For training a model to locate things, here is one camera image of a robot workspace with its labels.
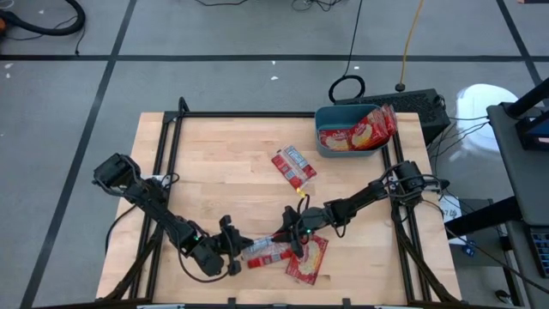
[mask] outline snack bag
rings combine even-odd
[[[302,282],[314,285],[327,247],[327,239],[312,235],[309,242],[303,246],[303,257],[297,258],[293,255],[286,273]]]
[[[295,190],[300,190],[317,175],[317,171],[294,146],[279,149],[271,161]]]
[[[393,108],[393,106],[391,105],[385,104],[381,107],[381,110],[383,112],[383,118],[385,119],[387,132],[389,133],[389,136],[393,136],[398,130],[396,126],[395,108]]]
[[[292,255],[290,244],[274,242],[273,236],[255,239],[253,245],[242,250],[242,259],[251,269],[291,258]]]
[[[386,143],[389,133],[381,109],[376,108],[350,130],[351,144],[356,150],[369,150]]]
[[[320,130],[318,135],[320,143],[326,148],[334,151],[352,150],[349,142],[349,129]]]

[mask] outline white object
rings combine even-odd
[[[439,204],[440,209],[444,212],[444,223],[462,216],[462,209],[459,208],[460,201],[458,201],[457,198],[444,196],[444,198],[440,200]],[[465,242],[458,238],[450,239],[449,243],[451,245],[465,245]]]
[[[498,105],[501,102],[515,102],[518,100],[509,90],[497,86],[476,84],[464,88],[457,94],[456,118],[477,118],[486,116],[486,108]],[[476,124],[483,124],[488,119],[456,120],[458,131],[471,128]],[[487,124],[482,129],[467,135],[462,140],[463,148],[477,155],[498,154],[499,147],[492,127]]]

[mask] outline wooden tabletop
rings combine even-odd
[[[141,115],[131,157],[143,174],[153,170],[162,116]],[[398,120],[404,157],[416,161],[422,173],[430,173],[417,114],[398,114]],[[282,223],[284,206],[295,207],[299,201],[270,161],[284,145],[295,146],[318,172],[305,187],[311,206],[322,207],[325,201],[350,197],[383,173],[381,152],[367,158],[325,159],[316,151],[314,136],[313,118],[185,118],[175,166],[181,179],[172,187],[169,209],[196,221],[211,234],[219,233],[219,219],[230,215],[243,236],[255,239],[270,235]],[[164,168],[168,151],[166,147]],[[392,148],[390,152],[395,163]],[[437,203],[432,193],[424,193],[424,198]],[[121,200],[118,215],[129,206]],[[415,211],[425,261],[440,282],[460,298],[439,211],[427,203]],[[154,302],[213,304],[236,297],[242,304],[332,305],[350,298],[357,305],[403,305],[406,297],[389,212],[389,200],[360,210],[343,239],[337,238],[332,228],[318,231],[329,245],[314,286],[286,275],[287,260],[253,270],[243,264],[237,276],[211,284],[194,282],[181,270],[176,250],[164,237]],[[98,297],[108,294],[135,260],[142,219],[143,213],[137,209],[114,229]],[[192,274],[205,278],[193,259],[184,259],[184,263]],[[410,264],[416,298],[420,299],[417,270],[413,262]],[[140,295],[144,295],[148,265],[142,274]]]

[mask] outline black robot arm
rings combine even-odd
[[[388,177],[394,173],[396,178]],[[320,228],[346,226],[354,218],[359,210],[376,202],[392,196],[399,204],[415,206],[421,201],[421,193],[431,183],[425,180],[415,162],[403,161],[385,171],[379,179],[371,181],[364,189],[348,198],[340,198],[325,202],[324,208],[308,207],[309,197],[305,210],[294,210],[286,206],[282,214],[282,226],[276,231],[275,241],[289,242],[293,252],[301,257],[300,238]],[[402,194],[390,195],[388,188],[398,187]]]
[[[231,226],[231,217],[220,220],[221,233],[210,236],[195,222],[175,216],[167,208],[166,188],[158,179],[142,179],[141,169],[127,155],[114,154],[94,170],[95,185],[107,194],[123,197],[142,209],[166,232],[172,244],[186,257],[196,260],[207,276],[221,273],[224,261],[221,254],[231,259],[229,275],[240,271],[239,261],[234,258],[241,250],[252,244],[251,239],[240,236]]]

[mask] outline blue bin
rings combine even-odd
[[[356,156],[373,155],[387,143],[380,145],[372,150],[360,151],[334,151],[324,147],[320,143],[319,130],[334,130],[334,129],[350,129],[357,124],[362,118],[369,114],[374,109],[379,108],[375,105],[346,105],[346,106],[325,106],[321,107],[315,113],[317,151],[326,158],[347,158]]]

